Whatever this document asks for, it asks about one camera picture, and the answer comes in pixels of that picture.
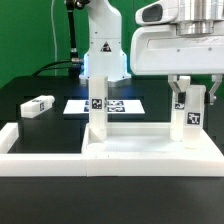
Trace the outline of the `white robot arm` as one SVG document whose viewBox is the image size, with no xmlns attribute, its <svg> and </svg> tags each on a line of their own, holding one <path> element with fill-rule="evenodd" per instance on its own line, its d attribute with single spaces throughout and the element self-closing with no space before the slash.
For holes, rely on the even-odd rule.
<svg viewBox="0 0 224 224">
<path fill-rule="evenodd" d="M 121 49 L 121 16 L 108 0 L 90 0 L 88 16 L 86 76 L 107 69 L 116 82 L 127 67 L 136 75 L 166 75 L 181 102 L 179 75 L 210 74 L 213 86 L 205 101 L 215 101 L 224 76 L 224 0 L 158 0 L 139 9 L 129 56 Z"/>
</svg>

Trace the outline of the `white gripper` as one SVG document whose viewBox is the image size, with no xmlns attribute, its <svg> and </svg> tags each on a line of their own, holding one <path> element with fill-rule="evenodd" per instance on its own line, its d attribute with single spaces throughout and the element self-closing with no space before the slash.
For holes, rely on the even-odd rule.
<svg viewBox="0 0 224 224">
<path fill-rule="evenodd" d="M 186 93 L 177 75 L 213 74 L 209 104 L 224 73 L 224 0 L 158 0 L 135 14 L 131 70 L 136 75 L 169 75 L 175 101 Z"/>
</svg>

